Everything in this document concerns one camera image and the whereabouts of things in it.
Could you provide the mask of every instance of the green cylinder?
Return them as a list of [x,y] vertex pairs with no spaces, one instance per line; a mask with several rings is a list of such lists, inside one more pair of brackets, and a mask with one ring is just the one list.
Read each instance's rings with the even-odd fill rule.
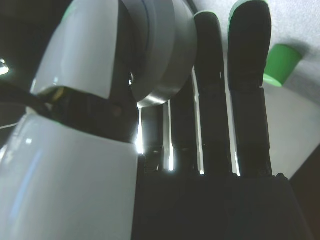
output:
[[282,87],[301,59],[302,55],[294,48],[283,44],[274,45],[267,58],[263,80]]

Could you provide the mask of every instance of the green cap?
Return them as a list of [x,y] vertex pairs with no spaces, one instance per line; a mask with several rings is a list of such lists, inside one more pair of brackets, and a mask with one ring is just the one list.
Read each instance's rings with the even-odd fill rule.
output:
[[301,59],[302,55],[294,48],[283,44],[274,45],[267,58],[263,80],[282,87]]

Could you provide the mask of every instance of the dark background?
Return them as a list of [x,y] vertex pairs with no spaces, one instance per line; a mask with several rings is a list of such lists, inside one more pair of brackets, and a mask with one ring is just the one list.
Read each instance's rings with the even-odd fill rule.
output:
[[[195,5],[188,0],[196,12]],[[29,90],[50,38],[71,0],[0,0],[0,58],[10,72],[0,80]],[[17,123],[25,108],[0,104],[0,127]],[[0,130],[0,148],[13,127]],[[320,240],[320,146],[290,180],[306,220]]]

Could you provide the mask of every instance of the textured gray surface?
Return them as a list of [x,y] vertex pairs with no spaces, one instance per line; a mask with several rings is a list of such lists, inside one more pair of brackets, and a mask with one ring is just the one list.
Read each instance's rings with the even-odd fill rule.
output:
[[[214,12],[227,49],[228,19],[236,0],[193,0],[199,11]],[[320,0],[269,0],[272,17],[271,47],[288,44],[304,57],[285,84],[320,105]]]

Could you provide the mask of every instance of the gray surface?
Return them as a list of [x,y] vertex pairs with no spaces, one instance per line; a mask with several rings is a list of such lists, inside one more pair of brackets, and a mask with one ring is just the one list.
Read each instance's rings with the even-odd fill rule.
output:
[[[236,0],[193,0],[199,11],[213,11],[221,24],[227,49],[228,18]],[[303,55],[286,88],[320,105],[320,0],[269,0],[272,17],[271,47],[288,44]]]

